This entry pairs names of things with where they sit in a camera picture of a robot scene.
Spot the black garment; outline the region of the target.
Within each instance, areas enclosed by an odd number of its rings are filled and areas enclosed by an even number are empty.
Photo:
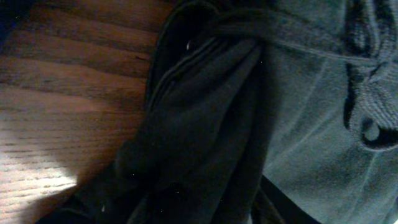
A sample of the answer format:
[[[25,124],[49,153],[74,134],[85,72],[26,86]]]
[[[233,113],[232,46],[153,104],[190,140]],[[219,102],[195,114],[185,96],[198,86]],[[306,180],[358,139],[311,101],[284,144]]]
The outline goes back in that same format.
[[[136,137],[40,219],[396,221],[396,1],[182,1]]]

